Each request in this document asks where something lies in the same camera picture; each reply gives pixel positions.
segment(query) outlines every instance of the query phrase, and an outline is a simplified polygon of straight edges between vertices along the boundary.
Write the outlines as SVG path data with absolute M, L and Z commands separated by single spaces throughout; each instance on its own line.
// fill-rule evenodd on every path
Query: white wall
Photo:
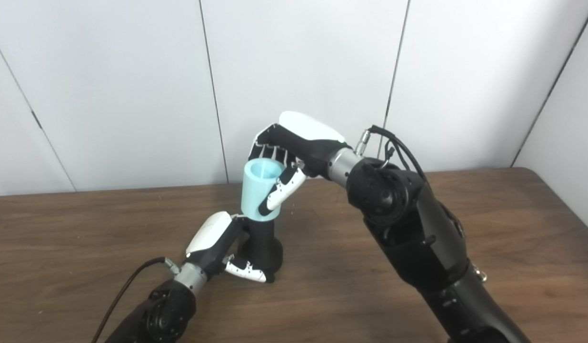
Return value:
M 79 191 L 226 182 L 197 1 L 3 0 L 0 48 Z
M 383 124 L 406 4 L 202 2 L 231 181 L 241 181 L 255 134 L 282 111 L 312 115 L 353 145 Z
M 588 26 L 514 165 L 539 174 L 588 226 Z
M 426 170 L 509 167 L 588 0 L 412 0 L 387 129 Z
M 385 120 L 406 0 L 200 4 L 0 0 L 0 48 L 76 189 L 226 182 L 226 166 L 238 182 L 252 137 L 282 111 L 352 145 Z M 387 128 L 427 170 L 509 166 L 588 0 L 410 4 Z M 16 130 L 50 147 L 37 126 Z M 20 169 L 0 162 L 0 184 Z M 62 191 L 15 184 L 0 194 Z
M 0 195 L 73 190 L 0 56 Z

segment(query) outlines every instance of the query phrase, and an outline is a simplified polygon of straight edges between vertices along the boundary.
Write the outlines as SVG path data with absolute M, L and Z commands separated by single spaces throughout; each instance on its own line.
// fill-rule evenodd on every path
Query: black stand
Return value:
M 275 221 L 257 222 L 248 219 L 249 239 L 239 249 L 239 256 L 249 260 L 255 269 L 273 274 L 283 263 L 283 246 L 275 238 Z

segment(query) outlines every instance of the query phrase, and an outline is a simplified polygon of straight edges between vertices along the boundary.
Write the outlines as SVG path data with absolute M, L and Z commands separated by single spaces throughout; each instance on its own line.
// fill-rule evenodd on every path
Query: metal connector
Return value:
M 167 267 L 169 267 L 169 270 L 173 273 L 173 275 L 178 275 L 180 273 L 178 265 L 176 265 L 172 260 L 166 258 L 165 264 Z
M 472 268 L 474 268 L 474 274 L 476 275 L 476 277 L 478 278 L 478 280 L 480 280 L 482 283 L 486 282 L 487 280 L 487 276 L 486 273 L 481 271 L 479 269 L 479 267 L 477 267 L 475 264 L 472 263 Z
M 370 131 L 364 130 L 364 133 L 361 134 L 361 138 L 359 139 L 357 146 L 355 146 L 356 155 L 363 156 L 366 150 L 366 145 L 368 145 L 368 141 L 370 141 Z

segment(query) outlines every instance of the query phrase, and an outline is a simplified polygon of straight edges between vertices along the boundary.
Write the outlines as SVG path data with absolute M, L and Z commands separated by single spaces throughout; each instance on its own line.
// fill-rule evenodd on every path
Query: black fingertip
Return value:
M 262 202 L 262 204 L 260 204 L 258 206 L 258 212 L 261 215 L 269 215 L 272 212 L 272 210 L 269 210 L 268 209 L 267 202 L 268 202 L 268 198 L 264 199 L 264 201 Z
M 272 158 L 272 154 L 275 151 L 275 148 L 269 148 L 268 146 L 265 146 L 264 148 L 264 154 L 262 154 L 263 158 Z
M 277 148 L 277 154 L 275 154 L 275 160 L 285 165 L 285 150 Z
M 265 283 L 273 283 L 273 282 L 275 282 L 275 275 L 274 274 L 264 273 L 264 276 L 266 277 Z
M 257 146 L 257 145 L 254 145 L 254 146 L 252 147 L 252 152 L 250 152 L 250 154 L 249 154 L 248 161 L 249 161 L 249 160 L 252 160 L 252 159 L 259 158 L 259 155 L 260 155 L 261 153 L 262 153 L 262 146 Z

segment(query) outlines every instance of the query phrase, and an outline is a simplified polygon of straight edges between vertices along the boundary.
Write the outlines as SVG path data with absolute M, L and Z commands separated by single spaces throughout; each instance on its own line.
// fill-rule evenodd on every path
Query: robot finger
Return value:
M 267 159 L 272 159 L 272 156 L 275 154 L 276 148 L 274 146 L 265 145 L 264 151 L 262 152 L 262 157 Z
M 277 178 L 277 183 L 270 189 L 268 196 L 258 206 L 258 212 L 261 215 L 269 215 L 289 198 L 306 179 L 306 174 L 297 165 L 286 167 Z
M 296 156 L 294 154 L 292 154 L 291 151 L 286 151 L 285 154 L 285 161 L 283 161 L 283 164 L 285 165 L 286 168 L 291 168 L 291 167 L 295 167 L 296 166 Z
M 285 155 L 286 155 L 286 151 L 277 146 L 276 152 L 275 152 L 275 161 L 281 162 L 281 163 L 283 163 L 283 165 L 285 165 Z
M 223 261 L 226 265 L 224 271 L 255 282 L 275 282 L 275 276 L 270 273 L 265 273 L 261 269 L 255 269 L 248 260 L 235 256 L 234 254 L 227 256 Z

